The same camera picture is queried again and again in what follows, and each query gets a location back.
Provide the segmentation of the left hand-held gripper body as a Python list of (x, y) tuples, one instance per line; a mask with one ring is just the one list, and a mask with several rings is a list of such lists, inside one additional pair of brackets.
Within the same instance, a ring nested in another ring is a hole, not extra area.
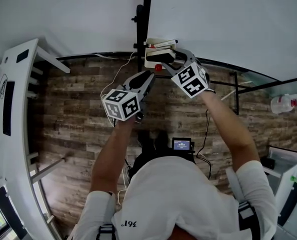
[(135, 116), (135, 122), (141, 123), (144, 118), (144, 98), (148, 93), (149, 89), (134, 92), (119, 85), (102, 96), (103, 107), (110, 119), (125, 122)]

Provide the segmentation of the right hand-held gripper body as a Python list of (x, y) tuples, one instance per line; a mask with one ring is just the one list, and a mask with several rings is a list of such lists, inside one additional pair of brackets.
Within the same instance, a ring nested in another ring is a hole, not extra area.
[(190, 98), (194, 98), (198, 94), (209, 91), (215, 93), (209, 87), (210, 80), (207, 72), (196, 62), (183, 68), (176, 73), (171, 80)]

